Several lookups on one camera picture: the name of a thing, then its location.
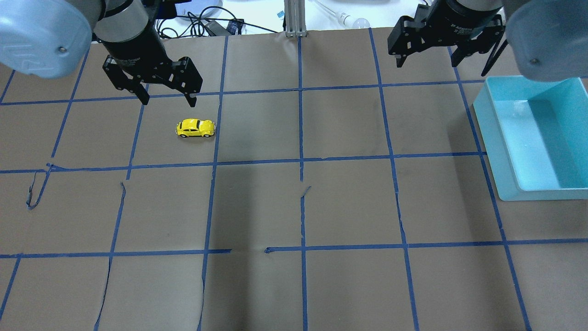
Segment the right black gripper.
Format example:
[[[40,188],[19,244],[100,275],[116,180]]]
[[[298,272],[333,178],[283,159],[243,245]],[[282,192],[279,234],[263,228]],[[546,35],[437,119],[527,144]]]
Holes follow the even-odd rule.
[[[406,58],[432,47],[454,46],[456,68],[473,54],[487,54],[498,44],[505,26],[501,0],[433,0],[419,4],[414,16],[399,17],[388,36],[388,54],[403,67]]]

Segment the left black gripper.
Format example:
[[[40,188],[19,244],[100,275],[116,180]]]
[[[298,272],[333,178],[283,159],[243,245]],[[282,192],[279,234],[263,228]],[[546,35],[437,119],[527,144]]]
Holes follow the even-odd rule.
[[[189,57],[168,57],[155,28],[124,42],[100,40],[109,53],[102,68],[116,89],[128,90],[148,105],[150,96],[142,83],[161,84],[183,93],[191,108],[196,106],[202,76]]]

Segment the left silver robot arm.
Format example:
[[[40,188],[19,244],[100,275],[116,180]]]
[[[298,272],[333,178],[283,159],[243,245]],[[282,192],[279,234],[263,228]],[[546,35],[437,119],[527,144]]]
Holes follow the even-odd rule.
[[[189,57],[168,57],[155,22],[174,17],[174,0],[3,0],[0,60],[27,75],[69,75],[93,40],[108,52],[102,69],[113,86],[147,105],[145,84],[180,92],[191,107],[203,78]]]

